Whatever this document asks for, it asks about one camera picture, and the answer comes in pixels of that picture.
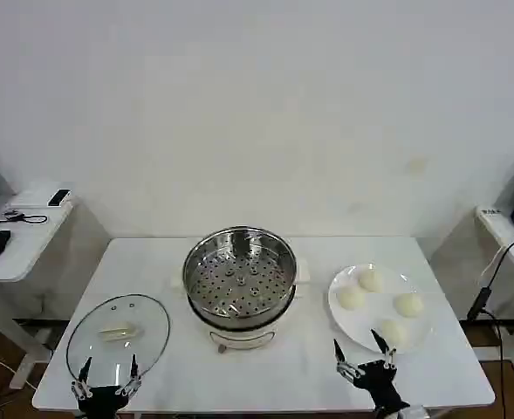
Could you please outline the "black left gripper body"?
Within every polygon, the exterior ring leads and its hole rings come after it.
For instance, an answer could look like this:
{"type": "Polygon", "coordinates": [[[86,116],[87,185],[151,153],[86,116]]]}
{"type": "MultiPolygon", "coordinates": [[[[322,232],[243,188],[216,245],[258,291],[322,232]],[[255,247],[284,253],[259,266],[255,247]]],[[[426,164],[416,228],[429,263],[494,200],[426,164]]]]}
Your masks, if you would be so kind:
{"type": "Polygon", "coordinates": [[[78,407],[81,415],[89,419],[114,419],[128,404],[128,394],[119,386],[90,388],[79,391],[78,407]]]}

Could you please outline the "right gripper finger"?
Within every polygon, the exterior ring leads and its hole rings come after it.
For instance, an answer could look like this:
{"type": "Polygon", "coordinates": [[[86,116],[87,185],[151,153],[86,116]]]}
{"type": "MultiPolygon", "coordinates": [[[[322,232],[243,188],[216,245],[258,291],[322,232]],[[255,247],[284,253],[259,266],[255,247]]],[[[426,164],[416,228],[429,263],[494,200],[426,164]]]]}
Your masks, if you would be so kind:
{"type": "Polygon", "coordinates": [[[383,366],[385,369],[396,370],[396,366],[394,364],[394,354],[396,352],[396,348],[390,348],[385,339],[380,336],[374,329],[371,330],[371,334],[373,335],[377,346],[383,354],[382,360],[372,361],[371,365],[375,365],[376,367],[383,366]]]}
{"type": "Polygon", "coordinates": [[[333,340],[333,345],[336,358],[336,371],[347,381],[353,383],[362,376],[362,371],[358,366],[346,361],[346,357],[336,339],[333,340]]]}

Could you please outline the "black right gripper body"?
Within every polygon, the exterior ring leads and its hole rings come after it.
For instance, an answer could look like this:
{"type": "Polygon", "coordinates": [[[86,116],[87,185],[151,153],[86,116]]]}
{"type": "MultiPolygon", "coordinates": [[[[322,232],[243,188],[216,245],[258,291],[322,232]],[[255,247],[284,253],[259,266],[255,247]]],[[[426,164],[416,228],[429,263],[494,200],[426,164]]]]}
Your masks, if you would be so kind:
{"type": "Polygon", "coordinates": [[[377,360],[360,364],[358,368],[360,372],[353,378],[353,385],[370,394],[377,411],[398,411],[403,408],[403,400],[393,384],[397,372],[394,364],[377,360]]]}

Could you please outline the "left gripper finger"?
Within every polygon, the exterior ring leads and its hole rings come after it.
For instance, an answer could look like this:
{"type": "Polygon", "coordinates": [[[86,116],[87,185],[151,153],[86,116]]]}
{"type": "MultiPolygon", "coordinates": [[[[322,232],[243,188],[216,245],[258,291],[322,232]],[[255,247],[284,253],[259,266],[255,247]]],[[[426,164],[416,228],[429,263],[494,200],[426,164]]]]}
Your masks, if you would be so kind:
{"type": "Polygon", "coordinates": [[[136,359],[136,354],[132,355],[132,361],[131,361],[131,368],[130,368],[130,375],[129,375],[129,381],[118,388],[115,391],[116,395],[120,396],[134,396],[135,393],[138,391],[141,385],[141,377],[139,373],[139,366],[136,359]]]}
{"type": "Polygon", "coordinates": [[[84,366],[79,370],[78,379],[72,382],[72,392],[77,400],[85,400],[93,397],[93,393],[87,384],[91,363],[92,358],[88,357],[84,366]]]}

